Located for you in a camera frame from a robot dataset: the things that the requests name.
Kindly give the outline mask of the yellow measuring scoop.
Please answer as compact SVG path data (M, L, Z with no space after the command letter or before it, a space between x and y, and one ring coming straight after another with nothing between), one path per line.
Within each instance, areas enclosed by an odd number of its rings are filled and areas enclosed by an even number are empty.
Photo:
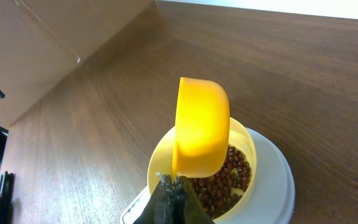
M226 157L229 127L224 89L213 81L180 78L172 174L205 178L217 173Z

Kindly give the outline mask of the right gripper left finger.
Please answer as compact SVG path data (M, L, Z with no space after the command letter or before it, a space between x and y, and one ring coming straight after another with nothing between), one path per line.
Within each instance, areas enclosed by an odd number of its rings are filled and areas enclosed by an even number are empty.
M157 173L159 183L134 224L172 224L175 212L175 186L168 174Z

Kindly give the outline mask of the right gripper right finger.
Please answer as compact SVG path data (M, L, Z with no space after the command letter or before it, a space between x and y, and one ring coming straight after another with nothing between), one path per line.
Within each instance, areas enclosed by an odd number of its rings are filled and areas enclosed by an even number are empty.
M190 180L181 175L174 181L174 223L214 224L200 202Z

